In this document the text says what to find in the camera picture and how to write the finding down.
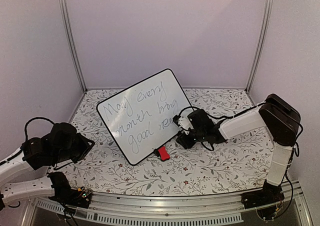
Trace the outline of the white whiteboard with black frame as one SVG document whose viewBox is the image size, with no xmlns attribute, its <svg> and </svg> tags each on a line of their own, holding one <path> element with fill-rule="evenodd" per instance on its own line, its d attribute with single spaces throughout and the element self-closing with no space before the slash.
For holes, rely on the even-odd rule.
<svg viewBox="0 0 320 226">
<path fill-rule="evenodd" d="M 190 101 L 171 69 L 164 69 L 99 102 L 96 110 L 127 162 L 135 166 L 174 138 L 173 117 Z"/>
</svg>

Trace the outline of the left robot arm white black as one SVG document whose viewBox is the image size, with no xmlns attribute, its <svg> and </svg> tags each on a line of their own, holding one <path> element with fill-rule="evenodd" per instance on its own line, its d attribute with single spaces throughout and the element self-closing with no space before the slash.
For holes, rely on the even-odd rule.
<svg viewBox="0 0 320 226">
<path fill-rule="evenodd" d="M 0 207 L 11 207 L 12 203 L 46 197 L 60 203 L 87 209 L 92 192 L 81 187 L 74 189 L 67 177 L 55 167 L 59 163 L 67 166 L 82 161 L 95 142 L 86 138 L 67 122 L 53 123 L 50 133 L 29 138 L 14 153 L 0 162 Z M 13 183 L 13 179 L 24 173 L 52 166 L 53 172 L 38 179 Z"/>
</svg>

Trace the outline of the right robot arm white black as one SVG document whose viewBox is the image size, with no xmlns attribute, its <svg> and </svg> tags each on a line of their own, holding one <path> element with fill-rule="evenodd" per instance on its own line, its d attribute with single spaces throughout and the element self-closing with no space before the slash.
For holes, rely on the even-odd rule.
<svg viewBox="0 0 320 226">
<path fill-rule="evenodd" d="M 258 194 L 262 204 L 269 204 L 282 191 L 281 184 L 292 158 L 299 154 L 294 147 L 298 146 L 297 140 L 304 130 L 299 112 L 274 93 L 265 101 L 234 116 L 215 118 L 204 109 L 193 107 L 187 116 L 179 112 L 173 117 L 173 122 L 181 129 L 176 141 L 185 149 L 192 148 L 196 143 L 213 146 L 240 134 L 266 128 L 271 134 L 274 152 L 269 173 Z"/>
</svg>

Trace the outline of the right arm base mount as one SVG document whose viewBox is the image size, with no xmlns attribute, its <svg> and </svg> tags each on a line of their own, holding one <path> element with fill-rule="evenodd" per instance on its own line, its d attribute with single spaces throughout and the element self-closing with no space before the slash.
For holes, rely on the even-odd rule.
<svg viewBox="0 0 320 226">
<path fill-rule="evenodd" d="M 241 203 L 245 209 L 256 208 L 283 201 L 285 199 L 281 186 L 263 185 L 262 189 L 246 192 L 241 195 Z"/>
</svg>

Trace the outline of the red whiteboard eraser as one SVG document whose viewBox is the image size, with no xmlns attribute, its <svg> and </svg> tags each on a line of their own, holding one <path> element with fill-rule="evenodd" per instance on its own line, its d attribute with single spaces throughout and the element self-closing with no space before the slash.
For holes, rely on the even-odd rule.
<svg viewBox="0 0 320 226">
<path fill-rule="evenodd" d="M 158 151 L 158 154 L 159 154 L 161 161 L 164 162 L 164 161 L 167 161 L 170 159 L 170 155 L 168 154 L 168 152 L 164 146 L 159 148 L 157 151 Z"/>
</svg>

